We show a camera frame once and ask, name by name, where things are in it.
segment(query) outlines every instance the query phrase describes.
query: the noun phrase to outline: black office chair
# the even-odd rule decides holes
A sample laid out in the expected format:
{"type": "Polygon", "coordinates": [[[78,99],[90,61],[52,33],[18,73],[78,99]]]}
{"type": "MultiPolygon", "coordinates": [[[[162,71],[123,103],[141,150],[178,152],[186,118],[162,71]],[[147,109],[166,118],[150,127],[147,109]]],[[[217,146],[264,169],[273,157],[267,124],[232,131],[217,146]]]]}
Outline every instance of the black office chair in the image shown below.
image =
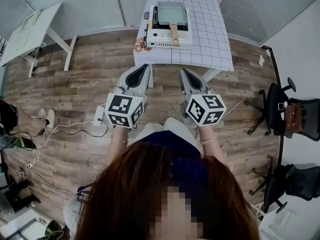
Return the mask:
{"type": "Polygon", "coordinates": [[[320,140],[320,98],[309,100],[291,98],[288,103],[301,104],[301,113],[304,120],[302,131],[297,133],[318,142],[320,140]]]}
{"type": "Polygon", "coordinates": [[[266,92],[264,89],[259,91],[259,94],[263,96],[263,108],[253,104],[249,100],[244,102],[247,106],[252,106],[253,108],[259,110],[262,113],[262,116],[253,127],[253,129],[248,130],[247,134],[251,135],[256,131],[256,129],[261,125],[261,123],[265,120],[268,131],[265,133],[268,136],[271,133],[271,129],[273,129],[274,135],[284,135],[286,130],[286,122],[282,119],[281,113],[284,111],[284,108],[279,107],[280,105],[284,105],[285,102],[289,102],[288,96],[285,94],[285,91],[289,89],[293,89],[296,91],[295,83],[288,77],[288,85],[284,88],[281,88],[276,83],[272,83],[268,95],[266,97],[266,92]]]}
{"type": "Polygon", "coordinates": [[[286,166],[279,165],[273,173],[270,173],[270,170],[272,170],[272,159],[270,165],[271,169],[269,167],[268,176],[263,176],[264,182],[255,191],[249,191],[249,194],[253,196],[266,186],[263,200],[265,213],[273,203],[279,206],[276,213],[281,212],[286,207],[288,202],[281,203],[279,201],[279,198],[284,193],[306,201],[320,197],[320,166],[297,169],[293,164],[286,166]]]}

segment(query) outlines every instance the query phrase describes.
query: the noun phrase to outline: white cable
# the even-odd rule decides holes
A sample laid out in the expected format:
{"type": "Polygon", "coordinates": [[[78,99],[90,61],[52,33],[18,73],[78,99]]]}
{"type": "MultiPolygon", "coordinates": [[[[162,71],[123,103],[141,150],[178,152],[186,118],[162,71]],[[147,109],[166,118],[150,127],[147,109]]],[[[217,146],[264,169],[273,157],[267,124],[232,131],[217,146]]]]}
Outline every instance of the white cable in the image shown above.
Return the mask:
{"type": "Polygon", "coordinates": [[[92,122],[92,123],[93,123],[94,121],[93,121],[93,120],[89,120],[89,121],[85,121],[85,122],[75,122],[75,123],[73,123],[73,124],[71,124],[71,125],[58,125],[57,127],[54,128],[54,130],[53,130],[51,133],[49,133],[48,131],[45,131],[44,134],[43,134],[43,140],[45,141],[45,144],[42,145],[42,146],[37,147],[37,148],[33,151],[32,155],[33,155],[34,160],[33,160],[32,165],[34,165],[37,161],[39,161],[39,158],[40,158],[40,148],[43,148],[43,147],[45,147],[45,146],[48,144],[48,142],[49,142],[52,134],[56,131],[56,129],[57,129],[58,127],[71,127],[71,126],[74,126],[74,125],[83,125],[83,124],[86,124],[86,123],[89,123],[89,122],[92,122]]]}
{"type": "Polygon", "coordinates": [[[234,110],[238,105],[240,105],[240,103],[243,102],[243,101],[245,100],[245,98],[248,97],[248,96],[249,96],[249,94],[248,94],[247,96],[245,96],[237,105],[235,105],[233,108],[231,108],[226,114],[224,114],[223,117],[221,117],[221,119],[224,118],[226,115],[228,115],[228,114],[229,114],[232,110],[234,110]]]}

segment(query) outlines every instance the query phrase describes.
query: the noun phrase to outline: frying pan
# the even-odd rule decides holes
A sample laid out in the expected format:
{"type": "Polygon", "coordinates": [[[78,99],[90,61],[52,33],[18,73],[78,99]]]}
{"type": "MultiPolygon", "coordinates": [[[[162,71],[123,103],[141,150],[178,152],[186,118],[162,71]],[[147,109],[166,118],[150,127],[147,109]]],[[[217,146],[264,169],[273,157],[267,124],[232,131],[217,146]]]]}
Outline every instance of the frying pan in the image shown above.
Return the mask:
{"type": "Polygon", "coordinates": [[[182,2],[158,2],[158,20],[160,25],[170,26],[173,45],[178,47],[178,25],[187,24],[184,4],[182,2]]]}

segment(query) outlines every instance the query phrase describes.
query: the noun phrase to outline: white slipper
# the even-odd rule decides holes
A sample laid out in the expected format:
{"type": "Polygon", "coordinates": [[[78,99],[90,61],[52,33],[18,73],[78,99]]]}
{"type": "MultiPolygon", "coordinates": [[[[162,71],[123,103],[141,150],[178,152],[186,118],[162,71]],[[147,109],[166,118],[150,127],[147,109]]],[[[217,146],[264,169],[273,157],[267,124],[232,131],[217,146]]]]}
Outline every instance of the white slipper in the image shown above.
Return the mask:
{"type": "Polygon", "coordinates": [[[55,112],[52,108],[49,109],[46,119],[49,121],[49,124],[47,125],[47,127],[53,128],[55,124],[55,112]]]}
{"type": "Polygon", "coordinates": [[[42,120],[45,120],[47,117],[47,112],[46,110],[42,107],[40,110],[39,110],[39,114],[38,114],[38,118],[42,119],[42,120]]]}

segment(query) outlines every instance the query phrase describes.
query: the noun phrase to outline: white table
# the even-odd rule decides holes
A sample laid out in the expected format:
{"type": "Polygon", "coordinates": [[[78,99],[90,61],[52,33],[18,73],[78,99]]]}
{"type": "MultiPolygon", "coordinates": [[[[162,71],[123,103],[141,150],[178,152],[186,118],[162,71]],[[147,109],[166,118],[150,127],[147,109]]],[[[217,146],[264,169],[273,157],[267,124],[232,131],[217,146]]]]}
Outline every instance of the white table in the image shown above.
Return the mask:
{"type": "MultiPolygon", "coordinates": [[[[33,51],[42,46],[43,40],[48,34],[59,46],[61,46],[66,52],[67,57],[65,60],[64,71],[69,70],[72,52],[75,47],[77,36],[74,36],[71,45],[67,45],[66,42],[50,27],[52,20],[54,19],[57,11],[59,10],[61,3],[58,3],[48,9],[43,10],[37,18],[28,39],[23,47],[20,47],[19,32],[21,26],[12,32],[9,41],[7,42],[2,59],[0,61],[0,67],[8,63],[9,61],[22,56],[26,53],[33,51]]],[[[38,60],[32,56],[25,56],[24,59],[31,62],[29,71],[29,78],[32,76],[34,68],[37,67],[38,60]]]]}
{"type": "MultiPolygon", "coordinates": [[[[221,71],[233,71],[229,39],[224,19],[217,0],[147,0],[142,15],[135,47],[133,50],[135,65],[182,64],[208,68],[203,75],[206,82],[221,71]],[[142,48],[141,42],[146,35],[149,23],[144,19],[151,5],[159,1],[183,2],[190,11],[192,48],[142,48]]],[[[153,88],[153,71],[151,70],[149,87],[153,88]]]]}

